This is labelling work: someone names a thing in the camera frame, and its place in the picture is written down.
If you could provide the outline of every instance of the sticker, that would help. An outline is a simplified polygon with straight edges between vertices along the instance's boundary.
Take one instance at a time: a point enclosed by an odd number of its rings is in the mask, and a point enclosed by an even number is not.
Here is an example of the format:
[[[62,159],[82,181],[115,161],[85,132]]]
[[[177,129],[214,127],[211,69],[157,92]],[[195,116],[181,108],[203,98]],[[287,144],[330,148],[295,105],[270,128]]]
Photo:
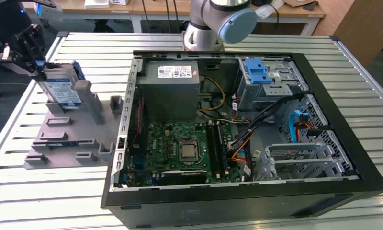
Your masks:
[[[63,106],[79,106],[81,99],[77,92],[71,89],[71,82],[67,78],[46,79],[45,82],[51,96],[58,104]]]
[[[159,66],[158,78],[191,78],[191,66]]]
[[[254,154],[252,154],[252,157],[258,158],[260,155],[260,151],[259,150],[255,150]]]
[[[248,176],[251,176],[251,169],[248,168],[247,165],[243,166],[243,171]]]
[[[129,11],[110,11],[111,13],[129,13]]]
[[[232,102],[232,104],[231,104],[231,105],[232,105],[232,110],[235,110],[235,111],[236,111],[236,110],[238,110],[238,103]]]
[[[62,146],[61,143],[46,144],[46,146]]]
[[[279,78],[279,73],[278,72],[268,72],[268,77]]]

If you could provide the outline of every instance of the power supply label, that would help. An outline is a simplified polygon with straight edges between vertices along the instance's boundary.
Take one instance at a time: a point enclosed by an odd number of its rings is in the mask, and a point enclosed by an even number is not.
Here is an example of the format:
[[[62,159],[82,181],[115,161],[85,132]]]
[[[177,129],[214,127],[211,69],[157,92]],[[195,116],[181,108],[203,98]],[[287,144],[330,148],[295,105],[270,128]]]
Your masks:
[[[191,66],[159,66],[158,78],[191,78]]]

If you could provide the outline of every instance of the open computer tower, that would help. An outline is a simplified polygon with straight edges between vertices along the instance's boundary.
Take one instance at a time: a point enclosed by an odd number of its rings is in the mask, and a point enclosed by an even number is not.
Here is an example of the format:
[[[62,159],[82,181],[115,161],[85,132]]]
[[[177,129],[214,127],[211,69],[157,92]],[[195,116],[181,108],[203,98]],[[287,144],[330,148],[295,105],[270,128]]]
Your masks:
[[[303,54],[139,51],[101,207],[127,228],[322,215],[383,178]]]

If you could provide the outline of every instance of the motherboard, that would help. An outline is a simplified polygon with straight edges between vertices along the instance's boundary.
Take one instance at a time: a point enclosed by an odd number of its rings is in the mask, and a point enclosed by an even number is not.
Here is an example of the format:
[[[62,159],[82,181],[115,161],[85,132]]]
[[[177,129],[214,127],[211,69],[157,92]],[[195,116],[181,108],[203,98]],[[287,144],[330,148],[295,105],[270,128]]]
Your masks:
[[[212,140],[212,133],[220,140]],[[227,123],[150,123],[143,167],[151,174],[137,181],[143,186],[166,184],[165,178],[170,185],[185,180],[191,184],[238,182],[238,165],[227,165],[226,151],[220,152],[228,141]]]

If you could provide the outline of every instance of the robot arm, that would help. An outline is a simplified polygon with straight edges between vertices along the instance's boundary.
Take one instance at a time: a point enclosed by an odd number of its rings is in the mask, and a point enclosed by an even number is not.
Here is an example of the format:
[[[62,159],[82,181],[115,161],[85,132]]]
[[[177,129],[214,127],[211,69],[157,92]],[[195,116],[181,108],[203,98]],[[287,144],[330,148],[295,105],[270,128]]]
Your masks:
[[[254,30],[256,14],[250,0],[190,1],[190,23],[183,43],[191,51],[216,51],[222,41],[240,42]]]
[[[33,0],[33,2],[55,7],[51,0]],[[0,64],[13,72],[27,74],[34,80],[43,81],[46,76],[42,71],[45,65],[42,29],[41,26],[31,25],[22,3],[17,0],[0,0],[0,42],[4,49]]]

